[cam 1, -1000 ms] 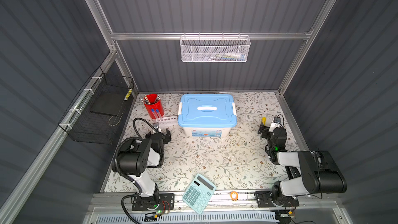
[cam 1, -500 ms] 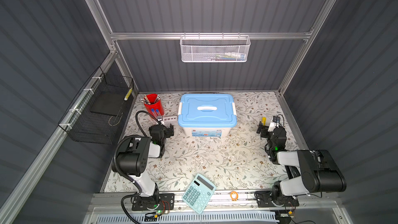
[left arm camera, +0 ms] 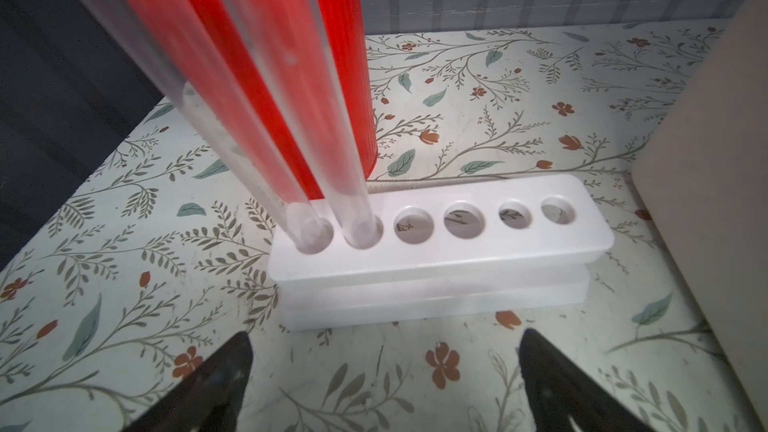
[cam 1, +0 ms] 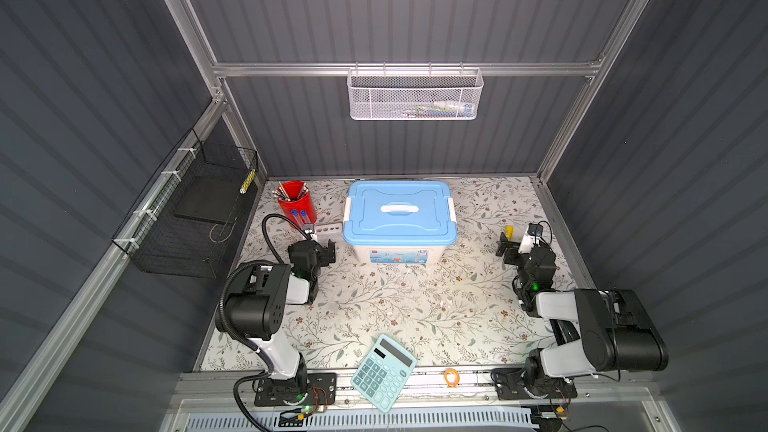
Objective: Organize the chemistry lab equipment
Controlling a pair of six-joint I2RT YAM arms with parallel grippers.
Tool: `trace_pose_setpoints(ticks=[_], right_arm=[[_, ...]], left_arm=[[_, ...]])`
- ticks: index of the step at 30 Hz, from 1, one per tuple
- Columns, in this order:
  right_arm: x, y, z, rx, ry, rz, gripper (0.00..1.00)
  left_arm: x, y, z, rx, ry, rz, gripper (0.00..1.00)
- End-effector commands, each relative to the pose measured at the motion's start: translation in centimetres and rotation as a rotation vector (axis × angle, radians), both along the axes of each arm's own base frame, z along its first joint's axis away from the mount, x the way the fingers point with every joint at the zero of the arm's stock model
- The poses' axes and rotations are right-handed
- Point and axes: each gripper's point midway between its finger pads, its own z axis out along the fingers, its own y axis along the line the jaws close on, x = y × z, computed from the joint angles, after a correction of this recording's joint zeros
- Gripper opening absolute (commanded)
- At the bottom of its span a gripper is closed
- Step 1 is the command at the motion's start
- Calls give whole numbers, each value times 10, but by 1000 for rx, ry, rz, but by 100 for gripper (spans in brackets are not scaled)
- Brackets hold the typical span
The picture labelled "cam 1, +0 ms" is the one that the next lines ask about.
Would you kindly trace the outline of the beige plastic storage bin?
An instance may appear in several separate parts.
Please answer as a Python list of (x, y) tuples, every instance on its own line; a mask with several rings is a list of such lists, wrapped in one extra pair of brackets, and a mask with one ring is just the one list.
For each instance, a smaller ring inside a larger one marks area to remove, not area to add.
[(346, 199), (343, 239), (369, 264), (437, 262), (458, 239), (451, 197), (406, 201)]

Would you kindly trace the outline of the clear test tube blue cap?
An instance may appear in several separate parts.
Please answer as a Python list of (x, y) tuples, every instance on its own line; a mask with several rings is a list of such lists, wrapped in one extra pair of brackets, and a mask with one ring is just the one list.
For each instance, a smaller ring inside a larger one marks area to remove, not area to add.
[(292, 216), (293, 216), (294, 222), (295, 222), (297, 225), (299, 225), (299, 226), (302, 226), (302, 225), (303, 225), (303, 222), (302, 222), (302, 220), (301, 220), (301, 217), (300, 217), (300, 215), (299, 215), (299, 212), (298, 212), (296, 209), (292, 209), (291, 213), (292, 213)]

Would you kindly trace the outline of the blue plastic bin lid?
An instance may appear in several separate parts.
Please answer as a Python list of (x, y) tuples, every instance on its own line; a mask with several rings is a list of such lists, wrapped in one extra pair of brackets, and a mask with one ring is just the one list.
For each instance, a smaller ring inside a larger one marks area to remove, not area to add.
[(357, 181), (348, 191), (344, 240), (353, 246), (449, 246), (458, 236), (449, 186), (433, 180)]

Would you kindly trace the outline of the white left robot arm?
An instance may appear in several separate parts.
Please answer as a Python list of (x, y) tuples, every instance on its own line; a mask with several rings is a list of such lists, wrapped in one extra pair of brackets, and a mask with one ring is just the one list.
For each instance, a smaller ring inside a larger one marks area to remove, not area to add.
[[(284, 261), (272, 243), (267, 222), (278, 219), (298, 231), (302, 239), (288, 246)], [(262, 371), (237, 379), (232, 387), (234, 402), (246, 421), (258, 431), (268, 431), (248, 410), (241, 388), (249, 383), (256, 407), (284, 406), (277, 418), (279, 427), (299, 427), (335, 400), (334, 373), (311, 374), (306, 359), (281, 330), (288, 305), (311, 305), (318, 294), (319, 273), (336, 260), (335, 243), (321, 244), (315, 224), (300, 216), (297, 222), (271, 213), (261, 222), (262, 234), (272, 261), (253, 260), (240, 264), (227, 277), (214, 313), (215, 327), (253, 351), (264, 364)]]

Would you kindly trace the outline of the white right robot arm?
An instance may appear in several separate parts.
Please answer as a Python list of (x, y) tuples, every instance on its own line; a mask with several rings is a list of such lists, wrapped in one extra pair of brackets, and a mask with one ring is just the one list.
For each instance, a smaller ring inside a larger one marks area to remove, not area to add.
[(569, 400), (577, 396), (573, 380), (623, 371), (661, 371), (669, 352), (637, 294), (631, 290), (552, 288), (556, 254), (544, 240), (521, 242), (501, 236), (496, 255), (512, 265), (513, 291), (523, 312), (549, 323), (550, 348), (529, 352), (522, 366), (490, 372), (501, 400)]

